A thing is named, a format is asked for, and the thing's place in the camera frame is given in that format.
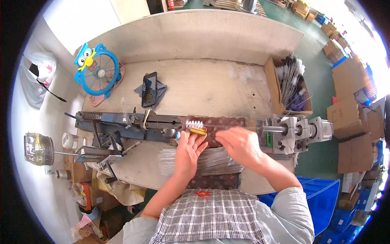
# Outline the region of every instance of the plaid apron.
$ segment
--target plaid apron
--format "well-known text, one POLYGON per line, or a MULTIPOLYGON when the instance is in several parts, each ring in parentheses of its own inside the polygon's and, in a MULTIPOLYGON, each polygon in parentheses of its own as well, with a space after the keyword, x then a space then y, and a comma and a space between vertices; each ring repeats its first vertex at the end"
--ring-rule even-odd
POLYGON ((256 219, 256 198, 238 189, 187 189, 163 208, 149 244, 209 239, 266 243, 256 219))

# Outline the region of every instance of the white plastic bag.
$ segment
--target white plastic bag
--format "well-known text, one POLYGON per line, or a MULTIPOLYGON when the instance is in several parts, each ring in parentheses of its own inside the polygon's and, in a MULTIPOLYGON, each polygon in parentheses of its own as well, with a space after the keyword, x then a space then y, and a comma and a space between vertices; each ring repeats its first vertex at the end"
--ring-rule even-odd
POLYGON ((57 59, 53 53, 33 52, 22 57, 16 78, 20 79, 23 92, 31 107, 40 109, 46 94, 46 89, 37 82, 37 79, 49 87, 56 68, 57 59), (29 70, 32 63, 38 66, 38 77, 29 70))

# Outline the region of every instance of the light blue shirt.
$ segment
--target light blue shirt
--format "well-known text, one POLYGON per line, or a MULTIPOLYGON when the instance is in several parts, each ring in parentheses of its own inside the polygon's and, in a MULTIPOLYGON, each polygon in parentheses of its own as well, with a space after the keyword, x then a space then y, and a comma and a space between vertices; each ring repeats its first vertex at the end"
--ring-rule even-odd
MULTIPOLYGON (((297 187, 290 187, 279 192, 271 208, 257 202, 257 220, 266 243, 306 244, 314 241, 312 216, 307 206, 306 194, 297 187)), ((150 218, 136 218, 123 227, 123 243, 148 243, 156 231, 157 221, 150 218)), ((244 244, 252 240, 211 239, 180 244, 244 244)))

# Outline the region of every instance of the person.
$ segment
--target person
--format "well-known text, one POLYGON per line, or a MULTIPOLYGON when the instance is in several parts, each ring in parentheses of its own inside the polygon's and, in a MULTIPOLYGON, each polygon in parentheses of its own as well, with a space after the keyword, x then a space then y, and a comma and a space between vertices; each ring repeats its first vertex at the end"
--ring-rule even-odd
POLYGON ((314 227, 298 179, 263 153, 255 132, 234 127, 215 140, 239 164, 278 192, 271 208, 238 189, 187 189, 206 136, 181 131, 175 171, 139 218, 123 227, 123 243, 312 243, 314 227))

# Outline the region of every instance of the bundle of metal wires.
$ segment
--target bundle of metal wires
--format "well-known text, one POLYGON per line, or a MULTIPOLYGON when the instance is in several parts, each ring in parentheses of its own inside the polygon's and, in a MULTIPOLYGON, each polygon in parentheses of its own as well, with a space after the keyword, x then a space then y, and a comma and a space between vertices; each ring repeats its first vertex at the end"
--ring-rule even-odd
MULTIPOLYGON (((158 154, 159 168, 162 175, 170 176, 175 172, 176 147, 161 149, 158 154)), ((225 175, 241 172, 244 166, 234 161, 224 147, 206 148, 198 158, 195 175, 225 175)))
POLYGON ((301 59, 289 55, 286 60, 287 63, 283 66, 283 78, 280 80, 282 104, 285 107, 288 106, 290 99, 296 94, 298 80, 305 72, 305 66, 301 59))

